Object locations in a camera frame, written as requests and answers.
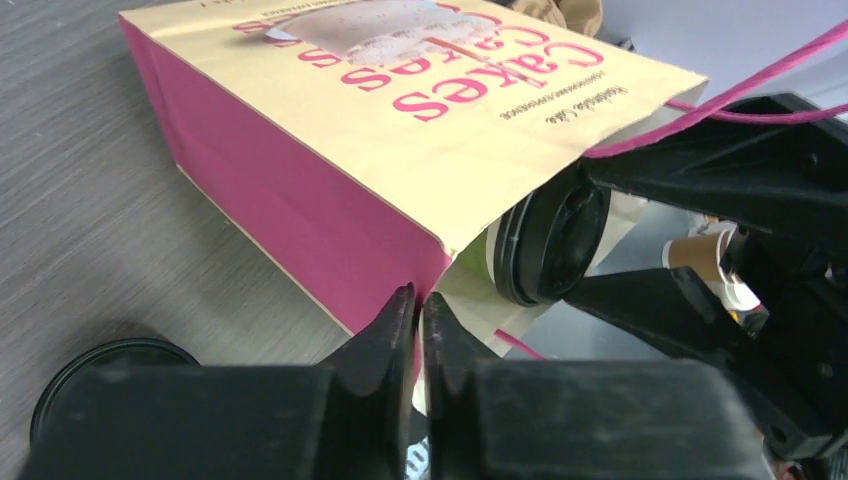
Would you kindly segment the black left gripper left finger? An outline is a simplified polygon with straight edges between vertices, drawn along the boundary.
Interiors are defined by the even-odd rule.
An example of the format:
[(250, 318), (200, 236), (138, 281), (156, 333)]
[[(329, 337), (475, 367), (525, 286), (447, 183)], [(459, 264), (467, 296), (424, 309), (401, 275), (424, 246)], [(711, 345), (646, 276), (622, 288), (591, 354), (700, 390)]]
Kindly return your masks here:
[(89, 378), (30, 444), (23, 479), (400, 479), (416, 293), (314, 365), (139, 368)]

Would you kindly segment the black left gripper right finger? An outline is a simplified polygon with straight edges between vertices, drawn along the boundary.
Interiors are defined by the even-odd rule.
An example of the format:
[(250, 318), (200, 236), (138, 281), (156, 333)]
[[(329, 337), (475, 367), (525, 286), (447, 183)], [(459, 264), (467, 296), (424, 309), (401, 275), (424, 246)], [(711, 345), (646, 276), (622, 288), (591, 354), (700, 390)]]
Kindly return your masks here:
[(421, 310), (435, 479), (768, 479), (740, 396), (687, 360), (504, 360)]

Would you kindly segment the stack of black lids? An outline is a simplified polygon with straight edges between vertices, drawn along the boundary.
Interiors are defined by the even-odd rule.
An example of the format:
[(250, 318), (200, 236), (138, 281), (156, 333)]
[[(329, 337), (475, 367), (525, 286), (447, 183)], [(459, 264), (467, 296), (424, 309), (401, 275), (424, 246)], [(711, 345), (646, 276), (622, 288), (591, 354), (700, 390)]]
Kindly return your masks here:
[(139, 368), (200, 366), (200, 362), (173, 342), (156, 337), (130, 337), (112, 340), (85, 350), (66, 363), (40, 394), (30, 420), (29, 442), (43, 435), (55, 407), (89, 378), (123, 380)]

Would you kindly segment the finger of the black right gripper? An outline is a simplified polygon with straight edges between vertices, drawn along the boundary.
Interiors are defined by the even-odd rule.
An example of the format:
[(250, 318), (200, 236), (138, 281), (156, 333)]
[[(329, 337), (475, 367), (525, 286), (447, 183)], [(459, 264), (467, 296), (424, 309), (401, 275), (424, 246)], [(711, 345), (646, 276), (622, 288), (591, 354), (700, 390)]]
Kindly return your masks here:
[(708, 364), (744, 399), (770, 448), (791, 460), (826, 458), (847, 444), (847, 400), (834, 413), (734, 321), (689, 268), (648, 269), (579, 281), (564, 301), (671, 358)]
[(847, 125), (706, 119), (653, 145), (584, 159), (598, 185), (804, 246), (847, 243)]

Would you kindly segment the paper gift bag pink handles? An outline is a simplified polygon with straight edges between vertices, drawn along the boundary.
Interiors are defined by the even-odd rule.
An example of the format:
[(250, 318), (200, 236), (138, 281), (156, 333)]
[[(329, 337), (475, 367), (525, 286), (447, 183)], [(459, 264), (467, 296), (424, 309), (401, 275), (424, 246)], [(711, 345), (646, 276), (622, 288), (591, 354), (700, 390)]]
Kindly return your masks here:
[(119, 23), (180, 171), (353, 334), (583, 151), (710, 88), (485, 1), (183, 1)]

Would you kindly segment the black coffee cup lid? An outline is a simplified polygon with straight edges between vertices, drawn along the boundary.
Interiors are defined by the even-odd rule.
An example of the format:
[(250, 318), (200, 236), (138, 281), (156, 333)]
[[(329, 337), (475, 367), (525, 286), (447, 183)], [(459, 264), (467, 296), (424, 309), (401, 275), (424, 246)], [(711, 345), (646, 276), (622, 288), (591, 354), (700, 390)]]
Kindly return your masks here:
[(522, 199), (487, 240), (497, 292), (523, 307), (563, 299), (598, 251), (609, 207), (609, 191), (591, 184), (544, 185)]

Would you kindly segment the green paper cup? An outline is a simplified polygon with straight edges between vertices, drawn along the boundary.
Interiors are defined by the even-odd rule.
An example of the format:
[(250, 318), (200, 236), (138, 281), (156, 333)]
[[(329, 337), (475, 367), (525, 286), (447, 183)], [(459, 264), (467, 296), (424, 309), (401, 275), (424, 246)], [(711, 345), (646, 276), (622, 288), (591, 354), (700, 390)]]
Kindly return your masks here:
[(457, 262), (493, 283), (493, 253), (488, 239), (489, 232), (484, 230), (458, 255)]

